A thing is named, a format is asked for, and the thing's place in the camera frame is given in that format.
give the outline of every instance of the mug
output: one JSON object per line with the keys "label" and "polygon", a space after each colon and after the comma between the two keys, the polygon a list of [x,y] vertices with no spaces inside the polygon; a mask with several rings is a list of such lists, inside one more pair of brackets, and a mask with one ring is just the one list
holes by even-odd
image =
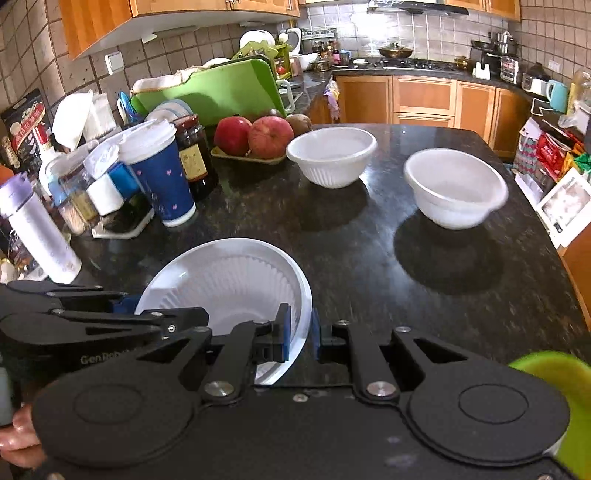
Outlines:
{"label": "mug", "polygon": [[561,113],[566,113],[566,103],[569,99],[569,89],[564,83],[550,80],[546,85],[546,97],[550,106]]}

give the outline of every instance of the jar label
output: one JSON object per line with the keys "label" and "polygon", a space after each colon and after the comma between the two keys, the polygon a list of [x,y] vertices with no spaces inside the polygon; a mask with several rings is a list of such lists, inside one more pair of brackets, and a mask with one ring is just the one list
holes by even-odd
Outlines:
{"label": "jar label", "polygon": [[198,145],[181,150],[179,155],[188,181],[200,180],[207,175],[207,169]]}

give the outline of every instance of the purple bottle cap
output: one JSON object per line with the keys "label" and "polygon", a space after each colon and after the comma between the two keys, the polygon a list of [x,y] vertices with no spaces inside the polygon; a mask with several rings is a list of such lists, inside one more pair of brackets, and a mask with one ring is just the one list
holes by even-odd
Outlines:
{"label": "purple bottle cap", "polygon": [[33,193],[26,173],[18,173],[0,187],[0,215],[10,217]]}

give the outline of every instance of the electrical outlet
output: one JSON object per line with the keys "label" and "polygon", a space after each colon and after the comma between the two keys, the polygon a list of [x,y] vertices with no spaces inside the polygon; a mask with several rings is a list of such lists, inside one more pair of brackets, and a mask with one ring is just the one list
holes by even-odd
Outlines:
{"label": "electrical outlet", "polygon": [[548,61],[548,68],[550,70],[552,70],[553,72],[560,73],[560,67],[561,66],[562,65],[560,63],[558,63],[557,61],[554,61],[554,60],[549,60]]}

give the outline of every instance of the apple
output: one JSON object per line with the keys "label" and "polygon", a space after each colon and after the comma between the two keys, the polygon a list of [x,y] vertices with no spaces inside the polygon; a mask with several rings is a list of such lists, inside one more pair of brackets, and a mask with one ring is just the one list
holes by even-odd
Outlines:
{"label": "apple", "polygon": [[291,125],[279,116],[259,118],[248,132],[252,156],[266,160],[284,156],[287,145],[293,139]]}
{"label": "apple", "polygon": [[248,133],[252,123],[242,116],[222,118],[217,124],[213,143],[226,155],[243,157],[248,153]]}

